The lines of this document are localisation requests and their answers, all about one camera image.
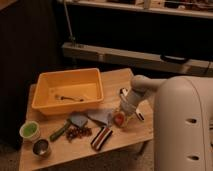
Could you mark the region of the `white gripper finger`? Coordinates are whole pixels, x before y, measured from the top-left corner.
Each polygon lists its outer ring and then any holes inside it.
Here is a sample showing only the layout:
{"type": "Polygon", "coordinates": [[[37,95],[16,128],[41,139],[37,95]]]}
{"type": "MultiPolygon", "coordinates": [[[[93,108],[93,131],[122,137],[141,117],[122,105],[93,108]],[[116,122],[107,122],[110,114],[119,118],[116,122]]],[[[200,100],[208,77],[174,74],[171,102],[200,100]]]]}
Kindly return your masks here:
{"type": "Polygon", "coordinates": [[[122,128],[125,128],[128,126],[128,123],[130,122],[130,120],[132,119],[132,116],[125,116],[125,120],[122,124],[122,128]]]}
{"type": "Polygon", "coordinates": [[[120,114],[120,111],[118,109],[115,109],[112,113],[112,116],[113,116],[112,120],[116,126],[120,125],[120,121],[119,121],[119,117],[118,117],[119,114],[120,114]]]}

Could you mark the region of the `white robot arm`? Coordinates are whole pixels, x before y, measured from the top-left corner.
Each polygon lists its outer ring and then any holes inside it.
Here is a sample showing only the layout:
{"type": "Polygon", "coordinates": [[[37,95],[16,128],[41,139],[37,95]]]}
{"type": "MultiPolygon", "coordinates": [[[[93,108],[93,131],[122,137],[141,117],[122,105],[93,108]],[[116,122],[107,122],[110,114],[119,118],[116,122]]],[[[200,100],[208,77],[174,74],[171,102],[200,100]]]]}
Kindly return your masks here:
{"type": "Polygon", "coordinates": [[[126,126],[139,112],[138,106],[149,91],[155,93],[154,171],[213,171],[213,78],[150,79],[136,75],[131,89],[120,91],[120,106],[114,116],[117,126],[126,126]]]}

